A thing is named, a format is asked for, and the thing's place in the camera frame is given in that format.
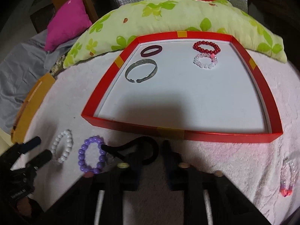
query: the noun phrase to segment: green floral pillow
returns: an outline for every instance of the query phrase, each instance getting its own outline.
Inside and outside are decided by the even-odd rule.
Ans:
[[[287,61],[282,38],[226,0],[144,0],[121,6],[95,22],[73,45],[64,68],[124,49],[137,36],[168,31],[230,34],[247,49]]]

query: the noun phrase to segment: purple beaded bracelet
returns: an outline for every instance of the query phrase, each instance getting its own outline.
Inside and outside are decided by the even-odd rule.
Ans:
[[[98,144],[98,148],[100,151],[100,156],[99,156],[99,162],[97,163],[97,167],[96,168],[92,168],[91,166],[87,166],[86,162],[85,162],[85,152],[88,149],[89,145],[91,143],[97,143]],[[99,174],[101,172],[101,170],[104,168],[105,166],[105,161],[106,161],[106,151],[101,149],[101,146],[104,145],[103,143],[103,138],[99,137],[99,136],[93,136],[90,137],[89,139],[86,139],[84,141],[84,144],[81,146],[81,149],[78,150],[79,156],[79,166],[80,166],[80,170],[82,172],[93,172],[94,174]]]

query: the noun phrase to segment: red beaded bracelet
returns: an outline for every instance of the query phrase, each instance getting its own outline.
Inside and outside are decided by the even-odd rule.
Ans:
[[[200,45],[208,45],[208,46],[212,46],[214,48],[214,51],[209,51],[207,49],[202,48]],[[209,54],[217,54],[221,51],[220,47],[213,43],[213,42],[208,42],[208,41],[198,41],[193,45],[193,49],[201,52],[201,53],[209,53]]]

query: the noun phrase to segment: pink pillow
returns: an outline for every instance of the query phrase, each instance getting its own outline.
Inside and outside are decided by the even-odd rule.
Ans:
[[[49,23],[45,51],[53,52],[60,44],[83,33],[92,25],[82,0],[68,0]]]

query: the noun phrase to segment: bracelet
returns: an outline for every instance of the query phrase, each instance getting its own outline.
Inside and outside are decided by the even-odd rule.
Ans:
[[[289,168],[291,180],[289,182],[289,188],[286,189],[286,182],[287,182],[287,169]],[[293,188],[296,183],[296,179],[298,177],[298,166],[295,159],[292,160],[285,160],[283,162],[283,166],[281,168],[280,173],[280,193],[283,197],[289,196],[293,192]]]
[[[72,151],[72,146],[73,146],[73,139],[72,139],[72,134],[70,130],[65,130],[61,132],[56,138],[55,141],[53,142],[51,146],[51,153],[53,156],[55,156],[57,146],[60,143],[60,140],[63,138],[63,136],[67,136],[67,147],[65,148],[62,156],[57,159],[57,162],[62,164],[69,156],[70,152]]]
[[[144,77],[144,78],[142,78],[142,79],[137,79],[137,80],[136,80],[137,83],[141,83],[141,82],[143,82],[143,81],[146,81],[146,80],[152,78],[152,77],[156,74],[156,72],[157,72],[157,64],[156,64],[156,62],[155,62],[154,60],[152,60],[152,59],[142,59],[142,60],[138,60],[137,62],[131,64],[131,65],[127,68],[127,70],[126,70],[126,72],[125,72],[125,78],[126,78],[129,82],[134,83],[134,80],[133,80],[133,79],[128,79],[128,78],[127,78],[128,73],[129,73],[132,69],[134,69],[135,67],[137,67],[137,66],[139,66],[139,65],[142,65],[142,64],[153,64],[153,65],[155,65],[155,68],[154,68],[154,70],[153,70],[149,75],[147,75],[146,77]]]
[[[153,51],[153,52],[145,53],[146,51],[149,51],[149,50],[152,50],[152,49],[157,49],[157,50]],[[148,47],[146,47],[145,49],[143,49],[141,51],[141,57],[142,58],[151,57],[151,56],[154,56],[154,55],[160,53],[162,50],[163,50],[163,47],[159,46],[159,45],[148,46]]]
[[[91,143],[98,144],[98,148],[99,148],[99,152],[100,152],[99,162],[97,163],[96,168],[92,168],[91,166],[88,166],[85,162],[85,158],[86,158],[85,152]],[[105,162],[106,162],[106,151],[101,149],[102,145],[104,145],[103,138],[101,138],[99,136],[93,136],[84,141],[84,144],[81,146],[81,149],[78,150],[78,153],[79,153],[78,165],[80,166],[80,170],[82,172],[85,172],[85,173],[93,172],[94,174],[99,174],[101,172],[101,170],[104,168]]]
[[[213,51],[209,51],[207,49],[204,49],[204,48],[200,47],[200,45],[212,46],[214,48],[214,50]],[[213,42],[204,41],[204,40],[196,42],[193,45],[193,49],[195,49],[196,51],[199,51],[201,53],[209,53],[211,55],[216,55],[216,54],[218,54],[221,51],[220,47],[217,44],[215,44]]]
[[[210,64],[203,64],[202,62],[199,61],[199,58],[210,58],[211,59],[211,63]],[[208,53],[200,53],[198,55],[195,56],[194,58],[194,63],[199,66],[200,68],[213,68],[214,66],[217,65],[218,60],[216,55],[214,54],[208,54]]]

